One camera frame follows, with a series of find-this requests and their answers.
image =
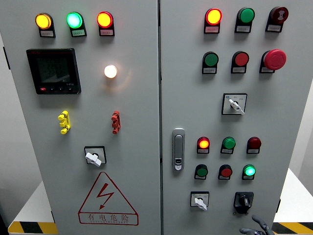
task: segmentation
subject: triangular warning label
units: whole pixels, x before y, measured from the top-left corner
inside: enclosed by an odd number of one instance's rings
[[[81,224],[138,225],[139,216],[121,190],[101,172],[78,211]]]

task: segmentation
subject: green indicator light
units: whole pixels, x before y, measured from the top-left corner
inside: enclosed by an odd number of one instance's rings
[[[251,21],[253,21],[254,19],[254,11],[251,8],[245,8],[241,11],[240,15],[239,15],[239,19],[243,22],[243,23],[250,23]]]
[[[83,18],[79,13],[71,12],[67,15],[67,24],[71,28],[79,28],[83,24]]]
[[[217,64],[218,61],[219,61],[219,58],[217,57],[216,54],[213,54],[213,53],[208,54],[204,59],[204,62],[208,66],[214,66]]]
[[[253,165],[247,165],[244,168],[245,175],[252,176],[255,174],[255,168]]]
[[[227,137],[223,140],[223,145],[227,149],[232,149],[233,147],[236,146],[235,139],[232,137]]]
[[[206,176],[207,173],[208,173],[208,171],[205,168],[200,168],[199,170],[197,170],[197,175],[199,175],[200,177]]]

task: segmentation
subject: green push button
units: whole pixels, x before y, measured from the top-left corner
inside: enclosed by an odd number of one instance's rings
[[[204,176],[206,176],[208,174],[208,171],[207,171],[207,169],[205,169],[205,168],[201,168],[201,169],[199,169],[198,171],[197,171],[197,175],[199,175],[200,177],[204,177]]]
[[[207,56],[204,59],[205,64],[208,66],[214,66],[217,64],[218,61],[219,61],[219,58],[217,54],[215,53],[207,54]]]
[[[239,13],[239,19],[243,23],[246,23],[246,24],[253,21],[254,16],[255,16],[255,13],[254,13],[253,9],[251,9],[251,8],[244,8]]]
[[[227,137],[223,140],[223,146],[227,149],[232,149],[236,146],[235,139],[232,137]]]

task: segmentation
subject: gray metal panel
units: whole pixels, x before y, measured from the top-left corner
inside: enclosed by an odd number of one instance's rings
[[[2,0],[0,4],[4,45],[59,233],[160,234],[157,1]],[[84,17],[87,37],[71,38],[66,23],[71,11]],[[114,17],[114,38],[99,37],[96,16],[101,11]],[[39,37],[34,20],[41,12],[53,17],[55,39]],[[60,47],[75,48],[82,93],[37,95],[25,51]],[[109,64],[118,69],[114,80],[103,75]],[[71,119],[64,136],[57,119],[63,110]],[[111,127],[114,110],[121,115],[117,135]],[[107,164],[87,165],[86,145],[104,145]],[[78,211],[101,171],[137,211],[138,226],[79,223]],[[123,212],[118,202],[115,205]]]
[[[285,6],[289,18],[281,33],[265,33],[270,10]],[[223,13],[218,35],[204,35],[208,9]],[[250,34],[234,34],[237,12],[255,11]],[[161,1],[162,132],[164,234],[239,234],[240,227],[258,228],[251,215],[271,225],[288,169],[312,80],[312,1]],[[264,52],[280,48],[287,62],[274,74],[259,74]],[[231,59],[242,50],[249,54],[246,74],[231,74]],[[216,75],[201,74],[202,57],[219,56]],[[222,116],[223,93],[247,93],[246,114]],[[172,131],[185,130],[184,170],[171,166]],[[210,153],[197,155],[197,139],[210,139]],[[233,155],[220,154],[222,140],[236,140]],[[246,154],[246,143],[262,141],[258,155]],[[206,180],[194,180],[195,167],[206,164]],[[229,181],[218,180],[219,168],[229,164]],[[253,181],[242,181],[246,164],[256,167]],[[191,191],[209,191],[208,211],[190,207]],[[249,215],[233,215],[235,192],[252,191]]]

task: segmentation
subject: emergency stop button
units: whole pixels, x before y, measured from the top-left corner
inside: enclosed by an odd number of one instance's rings
[[[280,49],[267,51],[261,59],[260,73],[274,73],[285,65],[286,60],[286,54]]]

